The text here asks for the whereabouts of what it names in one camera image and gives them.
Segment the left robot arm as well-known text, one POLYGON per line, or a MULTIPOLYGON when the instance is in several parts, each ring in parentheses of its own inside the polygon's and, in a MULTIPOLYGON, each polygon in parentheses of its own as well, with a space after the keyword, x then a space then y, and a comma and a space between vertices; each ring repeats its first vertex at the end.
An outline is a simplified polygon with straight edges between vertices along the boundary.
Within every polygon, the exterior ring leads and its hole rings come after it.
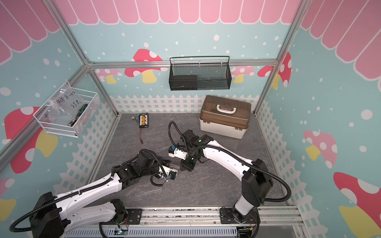
POLYGON ((132 159, 113 166, 105 177, 78 189, 40 196, 34 209, 10 225, 10 232, 31 232, 34 238, 59 238, 78 227, 92 223, 119 225, 130 217, 122 201, 113 199, 103 205, 89 204, 109 194, 119 192, 149 176, 175 179, 177 170, 169 168, 155 152, 142 149, 132 159))

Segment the clear test tube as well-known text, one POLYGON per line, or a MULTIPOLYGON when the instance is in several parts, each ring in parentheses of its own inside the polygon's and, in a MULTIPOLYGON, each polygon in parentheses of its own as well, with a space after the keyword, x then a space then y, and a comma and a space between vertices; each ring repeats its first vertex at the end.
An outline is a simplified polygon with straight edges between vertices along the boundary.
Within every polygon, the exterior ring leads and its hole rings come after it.
POLYGON ((169 149, 170 147, 171 147, 170 145, 166 145, 166 146, 164 146, 164 147, 158 148, 158 149, 156 150, 156 152, 168 151, 168 149, 169 149))
POLYGON ((177 169, 177 170, 180 170, 181 167, 179 165, 175 165, 175 164, 170 164, 170 166, 174 169, 177 169))
POLYGON ((138 196, 142 196, 142 195, 147 195, 147 194, 151 194, 151 193, 158 192, 161 190, 162 190, 162 188, 156 188, 156 189, 152 189, 152 190, 148 190, 148 191, 138 192, 135 194, 135 196, 138 197, 138 196))

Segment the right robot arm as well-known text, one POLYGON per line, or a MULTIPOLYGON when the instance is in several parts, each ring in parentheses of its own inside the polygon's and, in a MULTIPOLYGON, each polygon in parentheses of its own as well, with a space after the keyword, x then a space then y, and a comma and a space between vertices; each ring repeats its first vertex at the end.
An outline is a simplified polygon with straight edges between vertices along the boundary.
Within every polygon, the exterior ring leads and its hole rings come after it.
POLYGON ((192 130, 182 133, 174 121, 169 122, 168 136, 172 143, 169 155, 182 160, 180 170, 193 171, 203 157, 224 167, 241 181, 242 195, 232 207, 232 217, 238 223, 244 223, 250 212, 264 202, 286 202, 291 198, 291 187, 282 178, 270 173, 264 161, 241 157, 207 134, 199 137, 192 130), (286 194, 281 198, 267 196, 274 180, 286 189, 286 194))

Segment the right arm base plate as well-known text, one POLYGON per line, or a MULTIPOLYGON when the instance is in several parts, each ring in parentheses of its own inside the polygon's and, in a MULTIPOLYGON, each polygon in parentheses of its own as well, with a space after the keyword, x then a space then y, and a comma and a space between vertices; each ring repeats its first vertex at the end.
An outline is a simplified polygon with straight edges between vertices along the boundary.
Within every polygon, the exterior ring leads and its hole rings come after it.
POLYGON ((219 209, 221 224, 260 224, 259 212, 256 208, 250 210, 247 215, 242 215, 232 207, 219 209))

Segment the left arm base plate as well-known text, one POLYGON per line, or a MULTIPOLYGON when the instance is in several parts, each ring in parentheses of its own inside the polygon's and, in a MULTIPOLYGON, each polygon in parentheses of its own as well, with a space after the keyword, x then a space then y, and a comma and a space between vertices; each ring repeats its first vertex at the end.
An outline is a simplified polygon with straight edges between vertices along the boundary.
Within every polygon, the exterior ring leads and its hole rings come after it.
POLYGON ((142 218, 142 209, 129 208, 122 212, 122 220, 119 222, 123 225, 139 225, 142 218))

